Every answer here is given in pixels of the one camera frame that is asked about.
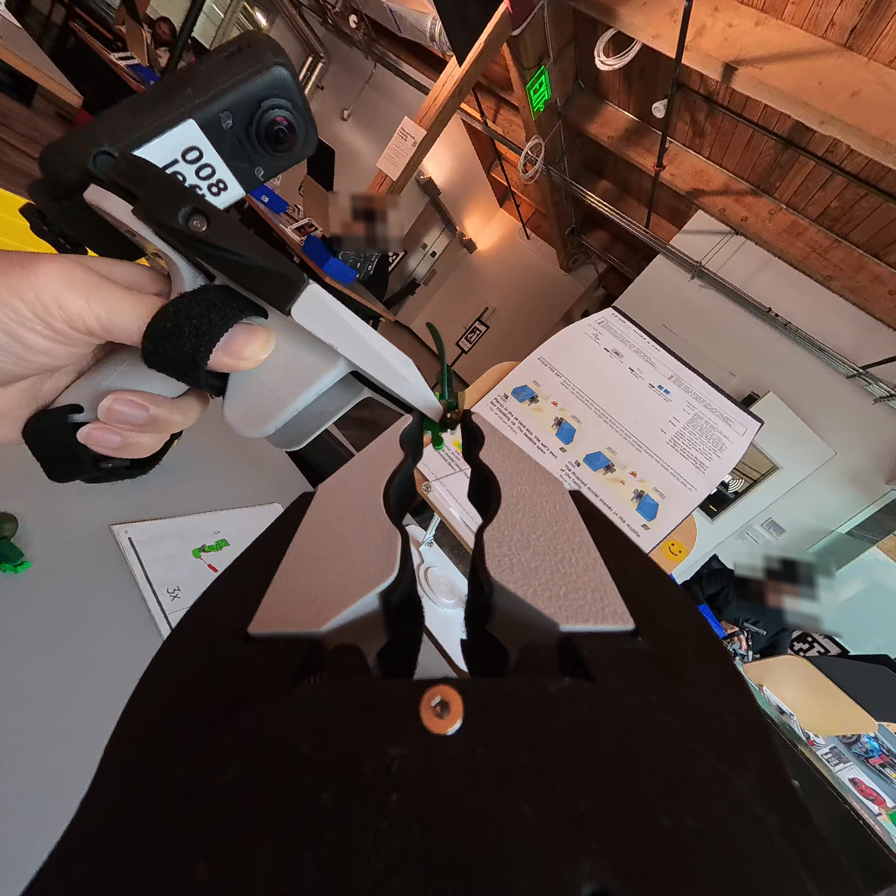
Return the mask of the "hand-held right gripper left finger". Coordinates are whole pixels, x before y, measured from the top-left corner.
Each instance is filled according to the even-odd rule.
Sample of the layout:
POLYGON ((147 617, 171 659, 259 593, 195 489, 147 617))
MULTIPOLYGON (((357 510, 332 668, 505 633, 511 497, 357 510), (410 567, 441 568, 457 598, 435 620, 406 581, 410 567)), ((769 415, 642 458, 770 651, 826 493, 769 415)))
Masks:
POLYGON ((416 411, 316 488, 248 637, 297 645, 313 670, 345 656, 384 679, 414 678, 424 612, 403 521, 422 448, 416 411))

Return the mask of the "building instruction booklet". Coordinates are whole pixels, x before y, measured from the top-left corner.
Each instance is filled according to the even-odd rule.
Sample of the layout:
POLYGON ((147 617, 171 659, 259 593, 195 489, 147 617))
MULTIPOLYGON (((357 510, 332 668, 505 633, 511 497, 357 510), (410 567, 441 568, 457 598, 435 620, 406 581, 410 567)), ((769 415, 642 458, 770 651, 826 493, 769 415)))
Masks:
POLYGON ((162 638, 282 511, 269 503, 111 525, 162 638))

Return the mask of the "plywood panel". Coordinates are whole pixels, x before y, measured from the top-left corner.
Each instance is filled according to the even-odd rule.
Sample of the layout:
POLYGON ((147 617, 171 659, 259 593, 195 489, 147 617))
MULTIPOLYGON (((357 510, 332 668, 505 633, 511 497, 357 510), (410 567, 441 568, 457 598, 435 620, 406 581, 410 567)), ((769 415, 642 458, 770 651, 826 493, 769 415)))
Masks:
POLYGON ((808 659, 792 655, 742 666, 745 676, 765 687, 792 711, 801 727, 821 736, 876 734, 878 722, 808 659))

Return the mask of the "printed toy car box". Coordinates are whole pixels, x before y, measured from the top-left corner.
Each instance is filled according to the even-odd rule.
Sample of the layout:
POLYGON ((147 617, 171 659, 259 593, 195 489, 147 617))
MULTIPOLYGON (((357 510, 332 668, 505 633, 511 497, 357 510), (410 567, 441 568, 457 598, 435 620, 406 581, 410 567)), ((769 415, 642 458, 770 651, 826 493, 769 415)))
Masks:
POLYGON ((820 736, 802 729, 802 738, 826 770, 884 828, 894 832, 895 752, 877 734, 820 736))

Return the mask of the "person's left hand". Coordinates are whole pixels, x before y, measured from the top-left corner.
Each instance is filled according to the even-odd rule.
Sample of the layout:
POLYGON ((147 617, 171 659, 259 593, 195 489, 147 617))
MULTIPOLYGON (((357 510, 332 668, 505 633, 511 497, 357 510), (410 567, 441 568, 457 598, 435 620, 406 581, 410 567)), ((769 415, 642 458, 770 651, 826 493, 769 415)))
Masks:
MULTIPOLYGON (((138 347, 170 281, 140 263, 73 254, 1 252, 1 442, 21 442, 50 406, 114 344, 138 347)), ((112 391, 77 440, 97 454, 140 459, 194 424, 210 399, 112 391)))

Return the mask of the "green toy leaf assembly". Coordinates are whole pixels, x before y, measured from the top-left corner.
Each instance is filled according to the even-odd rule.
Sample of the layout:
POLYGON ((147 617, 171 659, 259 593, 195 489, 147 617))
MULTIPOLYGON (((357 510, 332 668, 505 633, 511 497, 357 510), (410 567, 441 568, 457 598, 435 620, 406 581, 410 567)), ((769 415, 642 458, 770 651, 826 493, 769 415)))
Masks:
POLYGON ((431 322, 427 322, 427 329, 433 338, 440 364, 434 396, 440 404, 441 416, 435 420, 423 417, 422 425, 424 433, 430 437, 431 446, 436 451, 441 451, 444 448, 445 434, 453 432, 461 424, 464 397, 455 387, 454 370, 446 359, 444 342, 439 330, 431 322))
POLYGON ((30 561, 17 546, 14 539, 18 533, 17 517, 7 511, 1 517, 1 574, 20 574, 28 570, 30 561))

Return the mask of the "white display stand base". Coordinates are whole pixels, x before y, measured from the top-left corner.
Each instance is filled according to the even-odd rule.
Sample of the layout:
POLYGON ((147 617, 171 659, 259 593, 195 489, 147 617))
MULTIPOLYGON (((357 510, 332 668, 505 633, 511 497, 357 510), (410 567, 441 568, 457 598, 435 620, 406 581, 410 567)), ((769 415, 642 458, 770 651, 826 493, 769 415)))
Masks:
POLYGON ((414 574, 424 611, 426 637, 444 658, 465 676, 462 652, 465 633, 466 578, 415 523, 405 525, 411 548, 414 574))

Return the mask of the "small blue plastic bin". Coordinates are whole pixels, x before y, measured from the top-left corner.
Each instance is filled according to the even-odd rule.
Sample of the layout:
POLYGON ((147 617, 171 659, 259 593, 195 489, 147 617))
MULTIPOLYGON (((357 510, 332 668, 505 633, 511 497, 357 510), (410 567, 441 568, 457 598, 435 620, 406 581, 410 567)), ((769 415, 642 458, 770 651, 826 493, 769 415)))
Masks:
POLYGON ((319 236, 307 235, 302 244, 302 251, 307 259, 322 271, 324 276, 342 285, 352 284, 357 279, 357 270, 330 252, 328 246, 319 236))

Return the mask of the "laminated instruction sheet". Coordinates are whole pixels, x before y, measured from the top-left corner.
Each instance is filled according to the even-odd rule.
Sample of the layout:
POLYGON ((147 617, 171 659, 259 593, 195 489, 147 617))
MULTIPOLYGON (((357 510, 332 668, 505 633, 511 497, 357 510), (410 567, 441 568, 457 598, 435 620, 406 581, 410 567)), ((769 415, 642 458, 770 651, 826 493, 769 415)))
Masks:
POLYGON ((615 308, 559 331, 471 410, 645 553, 733 471, 763 426, 615 308))

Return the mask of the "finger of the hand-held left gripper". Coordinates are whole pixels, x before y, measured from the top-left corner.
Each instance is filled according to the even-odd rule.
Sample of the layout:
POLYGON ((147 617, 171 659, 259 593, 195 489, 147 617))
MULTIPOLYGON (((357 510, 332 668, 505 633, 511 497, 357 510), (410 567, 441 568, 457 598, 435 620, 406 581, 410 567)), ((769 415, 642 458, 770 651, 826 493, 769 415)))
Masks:
POLYGON ((353 371, 424 415, 442 415, 440 401, 413 360, 321 286, 307 285, 290 315, 342 355, 353 371))

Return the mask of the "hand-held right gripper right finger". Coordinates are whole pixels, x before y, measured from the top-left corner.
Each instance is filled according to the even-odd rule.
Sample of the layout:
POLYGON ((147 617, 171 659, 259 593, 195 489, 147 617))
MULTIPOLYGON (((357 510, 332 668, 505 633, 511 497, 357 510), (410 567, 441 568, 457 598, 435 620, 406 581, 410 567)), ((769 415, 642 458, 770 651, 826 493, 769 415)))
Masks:
POLYGON ((479 517, 462 638, 469 675, 503 676, 528 648, 574 636, 632 635, 572 493, 483 414, 465 410, 461 436, 479 517))

